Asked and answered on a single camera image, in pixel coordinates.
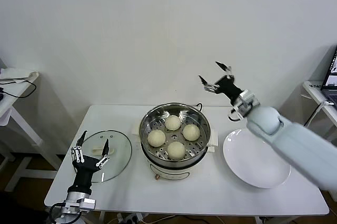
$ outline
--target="white desk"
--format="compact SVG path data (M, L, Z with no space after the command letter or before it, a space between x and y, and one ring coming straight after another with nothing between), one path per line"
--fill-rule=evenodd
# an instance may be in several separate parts
M34 82L38 78L38 73L33 73L33 76L29 79L30 82ZM21 96L25 90L30 86L27 82L0 85L4 88L4 91L15 95ZM36 134L36 132L29 126L29 124L24 120L24 118L18 113L18 111L12 106L18 98L4 94L4 98L0 101L0 117L8 111L12 110L11 117L16 121L16 123L27 133L29 136L28 141L32 146L57 170L61 165L61 160L53 153L45 142ZM14 161L14 157L10 154L9 150L2 145L0 153L5 156L5 160L0 165L0 171L5 167L7 161ZM11 180L7 184L5 191L11 192L14 190L16 184L21 177L29 178L46 178L52 179L56 175L56 171L44 171L44 170L29 170L26 169L31 158L26 157L23 159Z
M187 179L156 181L139 138L131 134L135 121L140 121L151 108L137 105L93 105L89 108L72 146L84 130L88 131L88 137L97 131L118 130L129 137L133 147L130 163L118 177L92 185L91 198L96 199L97 210L220 216L303 216L329 212L319 189L295 169L285 184L273 189L255 188L230 170L223 158L222 144L228 133L245 125L244 121L233 123L227 119L230 108L203 108L219 134L215 153L207 153ZM45 204L63 202L74 178L69 149Z
M322 101L327 100L327 98L321 92L322 82L309 82L303 83L304 89L308 92L310 97L317 103L320 104ZM337 126L337 110L333 106L325 106L322 109L324 113L328 116L331 122Z

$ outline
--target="white plate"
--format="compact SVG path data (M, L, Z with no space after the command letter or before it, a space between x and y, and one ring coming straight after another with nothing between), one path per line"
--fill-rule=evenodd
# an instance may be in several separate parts
M290 175L291 166L248 129L231 132L223 143L223 154L239 178L259 188L279 186Z

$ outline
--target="laptop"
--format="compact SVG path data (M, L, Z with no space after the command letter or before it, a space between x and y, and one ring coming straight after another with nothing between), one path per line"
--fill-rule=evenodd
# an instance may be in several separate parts
M337 107L337 47L333 55L330 67L322 84L323 95Z

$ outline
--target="monitor screen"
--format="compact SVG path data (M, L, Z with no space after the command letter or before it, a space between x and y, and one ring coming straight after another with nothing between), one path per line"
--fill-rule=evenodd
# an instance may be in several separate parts
M322 84L322 89L337 89L337 48Z

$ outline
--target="steamed bun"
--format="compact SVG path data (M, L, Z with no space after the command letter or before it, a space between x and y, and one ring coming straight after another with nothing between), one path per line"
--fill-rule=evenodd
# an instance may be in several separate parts
M175 131L181 125L181 120L176 115L170 115L165 120L165 126L167 129Z
M185 146L180 142L174 141L167 147L168 157L170 157L172 160L183 159L185 153Z
M153 130L147 137L148 143L153 147L160 147L166 140L165 133L161 130Z
M183 135L188 141L195 141L199 138L200 129L196 125L187 125L184 127Z

